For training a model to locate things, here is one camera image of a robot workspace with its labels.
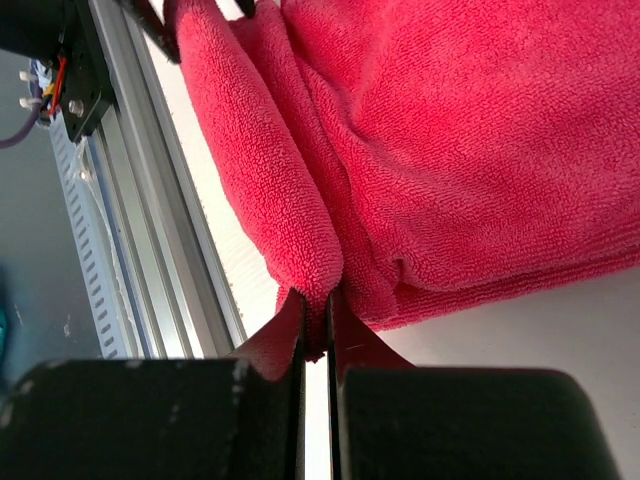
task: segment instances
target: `towel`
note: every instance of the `towel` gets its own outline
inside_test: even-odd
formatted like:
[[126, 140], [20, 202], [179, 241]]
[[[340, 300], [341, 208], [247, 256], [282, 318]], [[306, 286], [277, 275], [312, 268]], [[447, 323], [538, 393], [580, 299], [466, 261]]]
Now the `towel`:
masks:
[[311, 351], [640, 261], [637, 0], [166, 0], [223, 188]]

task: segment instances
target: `red microfiber towel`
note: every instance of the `red microfiber towel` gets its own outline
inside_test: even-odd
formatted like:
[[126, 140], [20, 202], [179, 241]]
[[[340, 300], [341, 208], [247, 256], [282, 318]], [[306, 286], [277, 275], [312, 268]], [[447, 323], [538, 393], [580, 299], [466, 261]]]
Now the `red microfiber towel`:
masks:
[[167, 0], [240, 222], [375, 329], [640, 261], [637, 0]]

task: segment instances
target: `dust speck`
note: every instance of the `dust speck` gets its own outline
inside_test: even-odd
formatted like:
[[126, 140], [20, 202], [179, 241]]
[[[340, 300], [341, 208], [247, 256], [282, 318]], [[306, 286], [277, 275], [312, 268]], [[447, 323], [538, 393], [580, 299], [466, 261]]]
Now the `dust speck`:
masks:
[[20, 387], [20, 394], [21, 395], [28, 395], [34, 385], [35, 385], [35, 383], [34, 383], [33, 380], [27, 380]]
[[7, 428], [11, 424], [11, 416], [13, 415], [13, 403], [7, 403], [2, 410], [0, 416], [0, 428]]
[[178, 403], [171, 407], [171, 415], [169, 416], [169, 425], [173, 425], [178, 421], [178, 412], [180, 411], [180, 405]]
[[127, 368], [140, 368], [142, 366], [142, 360], [128, 360], [125, 366]]
[[58, 368], [61, 367], [62, 365], [64, 365], [65, 363], [67, 363], [66, 360], [53, 360], [49, 363], [47, 363], [47, 368], [49, 370], [53, 370], [54, 368]]
[[233, 367], [233, 372], [231, 373], [233, 375], [233, 379], [236, 382], [242, 381], [248, 369], [249, 369], [249, 362], [245, 360], [238, 360], [235, 366]]
[[22, 321], [22, 315], [20, 314], [20, 310], [18, 310], [18, 304], [17, 303], [13, 304], [13, 309], [16, 312], [16, 317], [18, 317], [18, 322], [20, 323], [20, 326], [24, 327], [24, 322]]

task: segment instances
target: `purple cable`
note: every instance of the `purple cable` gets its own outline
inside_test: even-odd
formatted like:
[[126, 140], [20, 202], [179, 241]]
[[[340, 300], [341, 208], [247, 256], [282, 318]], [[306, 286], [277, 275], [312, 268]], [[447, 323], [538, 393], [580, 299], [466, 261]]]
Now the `purple cable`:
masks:
[[[33, 98], [42, 100], [42, 89], [40, 88], [40, 86], [36, 86], [35, 95]], [[7, 138], [6, 140], [0, 139], [0, 150], [15, 147], [17, 144], [27, 138], [27, 135], [29, 135], [29, 132], [31, 132], [31, 129], [33, 129], [34, 125], [38, 121], [38, 118], [40, 117], [40, 106], [41, 103], [33, 104], [33, 106], [31, 107], [31, 113], [29, 114], [27, 121], [24, 122], [22, 128], [20, 128], [20, 130], [18, 130], [15, 135]]]

